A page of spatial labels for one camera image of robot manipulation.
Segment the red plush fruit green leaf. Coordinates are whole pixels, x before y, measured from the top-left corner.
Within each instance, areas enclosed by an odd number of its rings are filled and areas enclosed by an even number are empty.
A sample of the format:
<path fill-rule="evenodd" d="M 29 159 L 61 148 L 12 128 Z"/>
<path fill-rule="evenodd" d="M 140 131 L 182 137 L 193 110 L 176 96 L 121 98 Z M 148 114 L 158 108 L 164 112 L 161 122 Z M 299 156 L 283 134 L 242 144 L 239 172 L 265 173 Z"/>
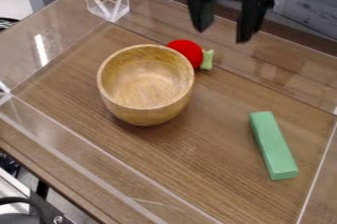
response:
<path fill-rule="evenodd" d="M 205 50 L 201 46 L 188 40 L 176 39 L 168 43 L 168 47 L 180 52 L 188 59 L 194 69 L 210 70 L 213 66 L 214 50 Z"/>

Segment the wooden bowl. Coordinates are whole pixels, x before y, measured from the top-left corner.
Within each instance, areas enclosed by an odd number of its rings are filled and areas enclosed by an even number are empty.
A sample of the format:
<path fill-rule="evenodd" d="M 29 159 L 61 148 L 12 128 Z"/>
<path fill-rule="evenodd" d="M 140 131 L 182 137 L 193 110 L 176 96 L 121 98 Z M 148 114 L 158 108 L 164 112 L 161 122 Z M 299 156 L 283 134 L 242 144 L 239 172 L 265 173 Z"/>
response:
<path fill-rule="evenodd" d="M 104 60 L 96 83 L 112 114 L 130 124 L 150 126 L 168 122 L 184 110 L 194 71 L 188 59 L 172 48 L 137 44 Z"/>

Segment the green rectangular block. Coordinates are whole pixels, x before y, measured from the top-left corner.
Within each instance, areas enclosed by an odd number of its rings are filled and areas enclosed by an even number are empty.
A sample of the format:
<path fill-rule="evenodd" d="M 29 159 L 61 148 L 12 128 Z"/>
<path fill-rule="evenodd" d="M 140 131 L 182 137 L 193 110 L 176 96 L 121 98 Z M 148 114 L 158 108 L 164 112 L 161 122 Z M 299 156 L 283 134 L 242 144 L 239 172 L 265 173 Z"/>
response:
<path fill-rule="evenodd" d="M 273 181 L 293 179 L 298 167 L 271 112 L 251 112 L 249 123 Z"/>

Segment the clear acrylic corner bracket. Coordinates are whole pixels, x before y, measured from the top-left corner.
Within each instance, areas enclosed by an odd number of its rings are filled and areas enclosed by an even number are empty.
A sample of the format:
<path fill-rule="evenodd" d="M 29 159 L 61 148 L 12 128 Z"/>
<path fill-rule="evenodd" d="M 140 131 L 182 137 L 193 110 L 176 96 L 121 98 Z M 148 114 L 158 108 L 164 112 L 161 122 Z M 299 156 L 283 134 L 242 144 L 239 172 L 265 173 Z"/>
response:
<path fill-rule="evenodd" d="M 116 23 L 130 10 L 129 0 L 85 0 L 88 12 L 110 23 Z"/>

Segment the clear acrylic tray wall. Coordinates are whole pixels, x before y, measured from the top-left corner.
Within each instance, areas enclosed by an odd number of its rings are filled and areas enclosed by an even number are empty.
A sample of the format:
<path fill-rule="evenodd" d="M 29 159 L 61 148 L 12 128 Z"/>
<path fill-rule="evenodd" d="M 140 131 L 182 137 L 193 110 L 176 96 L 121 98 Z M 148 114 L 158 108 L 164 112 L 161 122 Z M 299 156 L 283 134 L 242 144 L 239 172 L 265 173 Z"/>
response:
<path fill-rule="evenodd" d="M 64 123 L 2 90 L 0 149 L 104 224 L 221 224 Z"/>

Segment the black metal bracket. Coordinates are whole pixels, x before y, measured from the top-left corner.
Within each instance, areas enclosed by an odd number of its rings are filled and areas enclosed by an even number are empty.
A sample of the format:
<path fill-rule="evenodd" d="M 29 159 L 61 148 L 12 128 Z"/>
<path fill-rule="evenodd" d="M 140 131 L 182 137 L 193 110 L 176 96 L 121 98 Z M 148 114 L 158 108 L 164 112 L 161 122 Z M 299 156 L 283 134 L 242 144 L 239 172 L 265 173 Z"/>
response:
<path fill-rule="evenodd" d="M 29 213 L 32 215 L 42 213 L 45 224 L 76 224 L 33 191 L 29 200 L 34 203 L 34 205 L 29 205 Z"/>

